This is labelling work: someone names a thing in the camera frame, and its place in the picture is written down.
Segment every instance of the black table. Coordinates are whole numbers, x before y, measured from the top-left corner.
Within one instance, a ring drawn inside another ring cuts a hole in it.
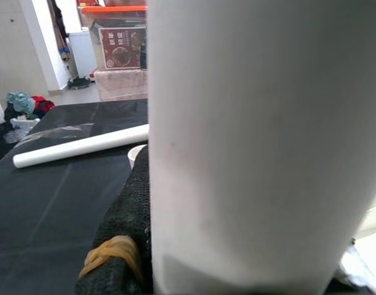
[[[146,100],[58,106],[31,134],[52,132],[0,161],[0,295],[73,294],[95,231],[130,173],[127,152],[136,144],[21,170],[13,156],[147,122]],[[54,129],[69,125],[82,131]]]

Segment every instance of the orange lid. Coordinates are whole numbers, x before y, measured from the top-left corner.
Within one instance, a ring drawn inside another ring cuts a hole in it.
[[[134,12],[146,11],[148,6],[85,6],[82,8],[84,14],[98,14],[104,12]]]

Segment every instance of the white paper roll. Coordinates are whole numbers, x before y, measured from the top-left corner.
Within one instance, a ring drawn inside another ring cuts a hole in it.
[[[161,294],[319,294],[376,192],[376,1],[148,1]]]
[[[31,152],[25,152],[13,157],[13,163],[17,168],[37,165],[54,160],[88,154],[90,152],[111,149],[132,143],[139,143],[148,139],[149,125],[141,125],[120,131],[106,133],[70,143],[45,147]]]

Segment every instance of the white cup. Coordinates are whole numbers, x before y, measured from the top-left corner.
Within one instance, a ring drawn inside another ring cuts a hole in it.
[[[135,146],[133,147],[128,153],[127,153],[127,157],[129,158],[129,164],[130,164],[130,168],[133,169],[133,166],[134,166],[134,161],[136,160],[136,157],[138,155],[138,153],[142,150],[142,148],[144,148],[146,146],[146,144],[142,144],[141,146]]]

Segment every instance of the floor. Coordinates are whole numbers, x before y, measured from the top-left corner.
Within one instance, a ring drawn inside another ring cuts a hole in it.
[[[61,95],[50,96],[56,106],[63,104],[96,103],[100,101],[96,83],[91,83],[88,88],[73,90],[64,89]]]

